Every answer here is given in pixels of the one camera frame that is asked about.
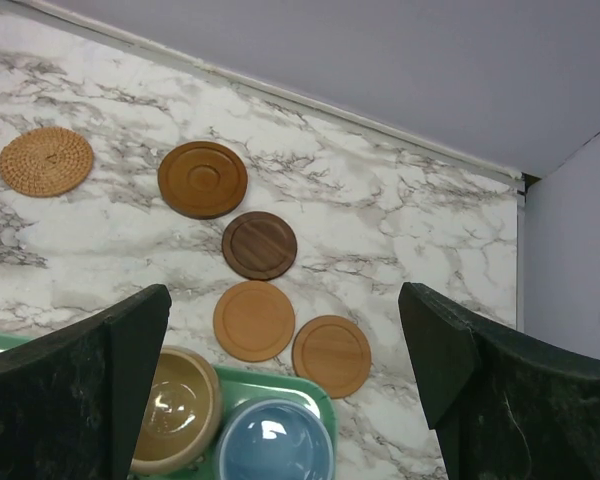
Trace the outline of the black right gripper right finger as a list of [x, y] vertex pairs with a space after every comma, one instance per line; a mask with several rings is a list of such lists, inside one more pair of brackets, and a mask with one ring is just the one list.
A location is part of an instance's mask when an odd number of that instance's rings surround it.
[[600, 360], [403, 284], [402, 329], [451, 479], [600, 479]]

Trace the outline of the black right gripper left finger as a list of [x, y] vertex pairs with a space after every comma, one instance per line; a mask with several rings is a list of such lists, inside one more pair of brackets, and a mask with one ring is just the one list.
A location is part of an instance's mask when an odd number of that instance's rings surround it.
[[0, 353], [0, 479], [124, 479], [168, 325], [151, 285]]

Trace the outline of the dark walnut wooden coaster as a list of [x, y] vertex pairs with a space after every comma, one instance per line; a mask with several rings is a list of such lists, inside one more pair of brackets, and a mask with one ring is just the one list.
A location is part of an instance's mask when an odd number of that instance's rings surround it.
[[249, 280], [269, 281], [294, 263], [297, 239], [282, 218], [264, 211], [236, 217], [224, 230], [222, 253], [227, 264]]

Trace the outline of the brown ringed wooden coaster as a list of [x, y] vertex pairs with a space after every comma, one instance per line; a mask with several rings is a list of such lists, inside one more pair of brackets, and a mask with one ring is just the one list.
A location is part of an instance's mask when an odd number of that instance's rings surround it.
[[194, 219], [213, 219], [233, 211], [248, 186], [247, 170], [239, 156], [209, 141], [185, 143], [170, 151], [157, 178], [165, 203]]

